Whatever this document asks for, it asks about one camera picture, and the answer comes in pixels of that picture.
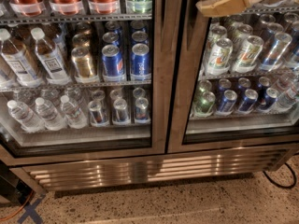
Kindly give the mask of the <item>steel fridge door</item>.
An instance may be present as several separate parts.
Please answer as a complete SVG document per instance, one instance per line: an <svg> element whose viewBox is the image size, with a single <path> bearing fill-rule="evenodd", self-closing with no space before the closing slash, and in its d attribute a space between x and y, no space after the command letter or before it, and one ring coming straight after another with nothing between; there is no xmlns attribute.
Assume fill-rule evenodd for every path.
<svg viewBox="0 0 299 224"><path fill-rule="evenodd" d="M266 77L271 84L278 83L282 89L291 82L292 73L285 65L277 65L271 71L262 71L255 65L247 73L233 73L228 70L218 76L206 76L206 46L209 29L216 25L224 25L229 17L204 17L195 4L200 0L185 0L182 10L184 23L181 26L182 38L178 62L177 83L173 103L172 123L168 151L172 154L193 153L232 147L254 147L274 144L299 143L299 115L298 106L291 109L272 108L267 112L252 110L249 113L237 113L235 109L223 115L212 108L212 113L205 117L196 117L193 114L193 105L196 100L198 84L209 81L211 91L219 102L222 88L219 82L231 82L231 90L237 94L241 92L238 82L243 79L250 81L250 87L259 91L262 84L260 77ZM244 19L244 23L260 31L262 26L258 19L262 15L272 15L281 20L288 12L296 13L299 10L292 0L267 5L260 2L235 14Z"/></svg>
<svg viewBox="0 0 299 224"><path fill-rule="evenodd" d="M57 4L2 2L0 24L33 52L30 30L60 28L56 41L66 56L52 69L38 60L12 61L1 84L1 160L33 169L60 163L101 164L164 152L174 68L179 0L79 0ZM76 100L80 110L62 126L41 118L22 125L7 104L35 98L60 104Z"/></svg>

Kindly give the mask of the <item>steel fridge base grille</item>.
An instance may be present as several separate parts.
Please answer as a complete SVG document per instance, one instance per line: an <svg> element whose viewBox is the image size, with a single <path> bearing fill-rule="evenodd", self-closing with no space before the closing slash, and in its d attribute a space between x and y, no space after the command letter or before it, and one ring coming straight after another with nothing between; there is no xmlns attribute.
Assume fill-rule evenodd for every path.
<svg viewBox="0 0 299 224"><path fill-rule="evenodd" d="M13 168L39 194L208 176L276 171L298 143L232 147L184 154L73 161Z"/></svg>

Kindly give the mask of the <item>white 7Up can right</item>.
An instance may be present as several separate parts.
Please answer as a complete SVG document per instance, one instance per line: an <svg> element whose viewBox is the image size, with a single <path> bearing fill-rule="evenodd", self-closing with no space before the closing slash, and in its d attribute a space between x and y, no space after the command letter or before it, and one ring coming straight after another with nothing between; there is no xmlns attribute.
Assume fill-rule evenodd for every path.
<svg viewBox="0 0 299 224"><path fill-rule="evenodd" d="M257 35L248 36L237 52L231 67L233 73L247 73L255 67L255 61L263 50L263 40Z"/></svg>

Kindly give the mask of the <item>white 7up can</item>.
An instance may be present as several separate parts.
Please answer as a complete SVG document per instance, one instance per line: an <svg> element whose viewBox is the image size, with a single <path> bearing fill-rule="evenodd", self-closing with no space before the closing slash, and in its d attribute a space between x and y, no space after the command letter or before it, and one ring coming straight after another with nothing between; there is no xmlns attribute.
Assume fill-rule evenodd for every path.
<svg viewBox="0 0 299 224"><path fill-rule="evenodd" d="M231 67L233 73L247 73L255 67L255 61L263 50L263 40L257 35L248 36L237 52Z"/></svg>
<svg viewBox="0 0 299 224"><path fill-rule="evenodd" d="M219 39L213 46L205 66L206 76L218 76L228 71L228 61L233 51L229 38Z"/></svg>

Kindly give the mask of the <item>silver blue can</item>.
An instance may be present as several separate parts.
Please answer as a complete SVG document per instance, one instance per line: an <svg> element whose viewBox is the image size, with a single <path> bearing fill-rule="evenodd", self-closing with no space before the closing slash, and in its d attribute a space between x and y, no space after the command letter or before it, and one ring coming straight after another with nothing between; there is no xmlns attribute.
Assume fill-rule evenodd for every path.
<svg viewBox="0 0 299 224"><path fill-rule="evenodd" d="M274 34L267 42L265 50L259 58L259 69L271 71L278 63L286 48L291 44L292 37L284 32Z"/></svg>

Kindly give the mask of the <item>white 7Up can left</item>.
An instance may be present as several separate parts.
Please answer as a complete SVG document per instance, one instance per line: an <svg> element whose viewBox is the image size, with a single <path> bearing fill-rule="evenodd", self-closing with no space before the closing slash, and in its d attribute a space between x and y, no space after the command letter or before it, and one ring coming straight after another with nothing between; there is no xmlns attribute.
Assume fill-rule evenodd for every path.
<svg viewBox="0 0 299 224"><path fill-rule="evenodd" d="M205 66L206 76L218 76L228 71L228 61L233 51L229 38L219 39L213 46Z"/></svg>

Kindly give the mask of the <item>front blue Pepsi can right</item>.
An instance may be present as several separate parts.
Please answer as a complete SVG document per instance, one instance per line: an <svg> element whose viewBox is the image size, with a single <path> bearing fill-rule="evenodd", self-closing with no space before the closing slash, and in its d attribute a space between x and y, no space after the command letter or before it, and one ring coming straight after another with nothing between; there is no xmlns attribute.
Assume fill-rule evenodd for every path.
<svg viewBox="0 0 299 224"><path fill-rule="evenodd" d="M130 69L131 80L151 78L150 48L148 45L137 43L132 46Z"/></svg>

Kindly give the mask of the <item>blue pepsi can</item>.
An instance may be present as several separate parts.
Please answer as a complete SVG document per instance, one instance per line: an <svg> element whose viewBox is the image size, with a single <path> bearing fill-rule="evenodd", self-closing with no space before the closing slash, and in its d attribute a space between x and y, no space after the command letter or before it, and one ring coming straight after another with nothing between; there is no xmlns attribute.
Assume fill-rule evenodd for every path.
<svg viewBox="0 0 299 224"><path fill-rule="evenodd" d="M148 45L137 43L132 46L130 69L131 80L151 78L150 48Z"/></svg>
<svg viewBox="0 0 299 224"><path fill-rule="evenodd" d="M117 46L106 45L102 48L102 62L105 82L121 82L125 80L122 55Z"/></svg>

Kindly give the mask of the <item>blue can bottom right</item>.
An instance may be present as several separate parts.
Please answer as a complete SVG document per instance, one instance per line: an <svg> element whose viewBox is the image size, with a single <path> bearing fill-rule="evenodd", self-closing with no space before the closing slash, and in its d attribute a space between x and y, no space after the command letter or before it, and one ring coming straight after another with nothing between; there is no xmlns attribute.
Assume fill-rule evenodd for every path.
<svg viewBox="0 0 299 224"><path fill-rule="evenodd" d="M258 100L258 92L253 89L246 89L236 110L237 113L249 113Z"/></svg>

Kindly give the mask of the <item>blue can bottom left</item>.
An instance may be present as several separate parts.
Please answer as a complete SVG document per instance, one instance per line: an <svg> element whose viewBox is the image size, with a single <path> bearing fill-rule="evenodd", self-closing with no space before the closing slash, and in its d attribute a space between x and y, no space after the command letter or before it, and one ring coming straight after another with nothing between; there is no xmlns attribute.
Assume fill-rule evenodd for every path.
<svg viewBox="0 0 299 224"><path fill-rule="evenodd" d="M228 115L233 111L233 107L237 100L237 94L233 90L227 90L223 93L219 104L217 105L216 112Z"/></svg>

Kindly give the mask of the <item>green can bottom shelf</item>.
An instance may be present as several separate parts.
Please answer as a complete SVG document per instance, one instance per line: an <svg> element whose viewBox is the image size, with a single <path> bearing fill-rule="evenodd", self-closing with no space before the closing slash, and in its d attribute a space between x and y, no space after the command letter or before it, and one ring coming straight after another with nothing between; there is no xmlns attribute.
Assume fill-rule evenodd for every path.
<svg viewBox="0 0 299 224"><path fill-rule="evenodd" d="M196 117L205 117L212 113L216 96L212 91L205 91L193 105L193 114Z"/></svg>

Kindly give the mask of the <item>front blue Pepsi can left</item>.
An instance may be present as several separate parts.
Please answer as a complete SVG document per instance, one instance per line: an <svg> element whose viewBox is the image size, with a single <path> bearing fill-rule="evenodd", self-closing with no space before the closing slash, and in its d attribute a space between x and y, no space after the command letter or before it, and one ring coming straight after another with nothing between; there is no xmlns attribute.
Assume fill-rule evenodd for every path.
<svg viewBox="0 0 299 224"><path fill-rule="evenodd" d="M117 46L106 45L102 48L102 62L105 82L121 82L125 80L122 55Z"/></svg>

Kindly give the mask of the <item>small silver can right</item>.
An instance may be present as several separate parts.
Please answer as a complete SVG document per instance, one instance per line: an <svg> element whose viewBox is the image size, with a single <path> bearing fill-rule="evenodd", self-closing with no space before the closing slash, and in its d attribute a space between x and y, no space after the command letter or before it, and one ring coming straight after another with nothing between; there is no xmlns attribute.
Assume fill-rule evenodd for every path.
<svg viewBox="0 0 299 224"><path fill-rule="evenodd" d="M147 98L139 97L135 100L135 121L137 123L148 123L150 121L149 101Z"/></svg>

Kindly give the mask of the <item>small silver can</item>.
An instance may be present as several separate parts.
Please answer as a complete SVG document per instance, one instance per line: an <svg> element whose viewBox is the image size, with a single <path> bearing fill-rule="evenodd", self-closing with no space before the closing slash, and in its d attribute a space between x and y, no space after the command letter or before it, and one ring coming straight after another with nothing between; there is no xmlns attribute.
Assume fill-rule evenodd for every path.
<svg viewBox="0 0 299 224"><path fill-rule="evenodd" d="M150 121L149 101L147 98L139 97L135 100L135 121L137 123L148 123Z"/></svg>
<svg viewBox="0 0 299 224"><path fill-rule="evenodd" d="M128 124L130 122L129 109L127 102L120 98L113 103L113 123L117 125Z"/></svg>
<svg viewBox="0 0 299 224"><path fill-rule="evenodd" d="M90 122L94 127L108 125L107 111L99 100L93 100L88 103Z"/></svg>

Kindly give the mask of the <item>front gold can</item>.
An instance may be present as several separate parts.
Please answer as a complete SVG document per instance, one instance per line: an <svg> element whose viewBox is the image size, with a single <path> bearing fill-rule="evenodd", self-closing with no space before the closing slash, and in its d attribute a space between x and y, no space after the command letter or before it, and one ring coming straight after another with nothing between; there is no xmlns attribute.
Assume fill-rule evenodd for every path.
<svg viewBox="0 0 299 224"><path fill-rule="evenodd" d="M77 83L98 83L96 64L90 50L86 47L77 47L72 49L71 61L75 67L75 79Z"/></svg>

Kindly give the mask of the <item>small silver can middle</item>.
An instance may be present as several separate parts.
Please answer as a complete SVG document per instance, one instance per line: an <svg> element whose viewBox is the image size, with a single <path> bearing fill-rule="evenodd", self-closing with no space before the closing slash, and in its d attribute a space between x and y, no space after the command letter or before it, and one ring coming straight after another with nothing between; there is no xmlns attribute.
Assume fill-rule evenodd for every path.
<svg viewBox="0 0 299 224"><path fill-rule="evenodd" d="M113 103L113 123L117 125L128 124L130 122L129 109L127 102L120 98Z"/></svg>

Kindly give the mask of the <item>small silver can left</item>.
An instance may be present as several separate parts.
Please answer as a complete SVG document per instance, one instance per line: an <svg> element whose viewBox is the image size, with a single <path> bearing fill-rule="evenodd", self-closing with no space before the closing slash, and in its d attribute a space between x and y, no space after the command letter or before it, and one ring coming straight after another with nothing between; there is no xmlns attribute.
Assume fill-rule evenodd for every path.
<svg viewBox="0 0 299 224"><path fill-rule="evenodd" d="M90 122L94 127L108 125L107 111L99 100L93 100L88 103Z"/></svg>

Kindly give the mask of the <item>tea bottle white cap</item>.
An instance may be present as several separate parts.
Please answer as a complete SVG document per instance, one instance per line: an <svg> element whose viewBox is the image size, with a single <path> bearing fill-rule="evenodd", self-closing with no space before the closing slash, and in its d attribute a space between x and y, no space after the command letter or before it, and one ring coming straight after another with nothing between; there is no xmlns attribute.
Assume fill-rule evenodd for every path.
<svg viewBox="0 0 299 224"><path fill-rule="evenodd" d="M64 56L56 43L46 36L44 31L33 28L31 35L35 41L35 54L45 68L50 84L64 85L70 81Z"/></svg>

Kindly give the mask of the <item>water bottle right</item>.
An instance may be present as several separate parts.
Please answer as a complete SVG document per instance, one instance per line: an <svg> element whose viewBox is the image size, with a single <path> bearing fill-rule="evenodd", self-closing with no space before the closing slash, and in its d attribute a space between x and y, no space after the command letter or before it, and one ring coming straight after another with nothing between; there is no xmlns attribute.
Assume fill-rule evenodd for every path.
<svg viewBox="0 0 299 224"><path fill-rule="evenodd" d="M61 97L61 110L71 128L81 129L87 126L87 118L75 99L63 95Z"/></svg>

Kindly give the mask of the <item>water bottle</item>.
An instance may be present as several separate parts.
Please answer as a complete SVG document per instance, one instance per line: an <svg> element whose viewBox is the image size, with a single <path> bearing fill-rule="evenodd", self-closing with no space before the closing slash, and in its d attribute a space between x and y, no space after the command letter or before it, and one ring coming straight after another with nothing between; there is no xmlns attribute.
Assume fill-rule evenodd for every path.
<svg viewBox="0 0 299 224"><path fill-rule="evenodd" d="M45 128L44 121L26 103L10 100L7 108L9 115L18 121L26 132L35 133Z"/></svg>
<svg viewBox="0 0 299 224"><path fill-rule="evenodd" d="M49 100L36 98L36 113L44 120L48 130L59 131L66 127L65 118Z"/></svg>
<svg viewBox="0 0 299 224"><path fill-rule="evenodd" d="M75 99L63 95L61 97L61 110L71 128L81 129L87 126L87 118Z"/></svg>

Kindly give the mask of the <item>water bottle middle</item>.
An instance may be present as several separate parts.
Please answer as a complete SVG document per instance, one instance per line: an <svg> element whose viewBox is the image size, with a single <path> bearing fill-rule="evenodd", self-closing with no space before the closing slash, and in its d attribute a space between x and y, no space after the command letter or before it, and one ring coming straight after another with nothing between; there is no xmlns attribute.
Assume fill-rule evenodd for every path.
<svg viewBox="0 0 299 224"><path fill-rule="evenodd" d="M48 130L59 131L66 127L65 118L49 100L36 98L36 113L44 120Z"/></svg>

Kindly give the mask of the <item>tea bottle far left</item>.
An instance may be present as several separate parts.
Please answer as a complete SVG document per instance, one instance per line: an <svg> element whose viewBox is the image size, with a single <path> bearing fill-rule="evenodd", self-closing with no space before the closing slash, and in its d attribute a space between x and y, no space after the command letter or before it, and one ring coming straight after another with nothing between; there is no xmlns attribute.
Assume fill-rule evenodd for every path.
<svg viewBox="0 0 299 224"><path fill-rule="evenodd" d="M42 84L42 74L36 59L25 44L13 37L10 32L0 29L1 55L25 87L38 87Z"/></svg>

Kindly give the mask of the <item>water bottle left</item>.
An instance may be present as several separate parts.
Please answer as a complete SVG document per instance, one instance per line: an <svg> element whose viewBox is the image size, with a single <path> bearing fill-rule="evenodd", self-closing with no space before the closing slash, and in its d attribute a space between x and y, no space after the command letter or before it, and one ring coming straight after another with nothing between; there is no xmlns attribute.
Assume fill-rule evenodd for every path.
<svg viewBox="0 0 299 224"><path fill-rule="evenodd" d="M26 132L35 133L45 128L44 121L26 103L10 100L7 108L9 115L18 121Z"/></svg>

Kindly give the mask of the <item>blue tape cross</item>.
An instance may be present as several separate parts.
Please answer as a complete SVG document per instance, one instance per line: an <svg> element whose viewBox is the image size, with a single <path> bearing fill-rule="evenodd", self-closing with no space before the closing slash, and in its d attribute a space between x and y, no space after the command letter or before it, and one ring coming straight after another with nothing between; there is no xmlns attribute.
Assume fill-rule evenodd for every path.
<svg viewBox="0 0 299 224"><path fill-rule="evenodd" d="M42 203L45 199L45 195L36 195L30 200L28 204L24 207L24 213L18 219L18 224L24 224L24 221L29 218L33 221L34 224L43 224L43 219L41 215L38 214L36 208Z"/></svg>

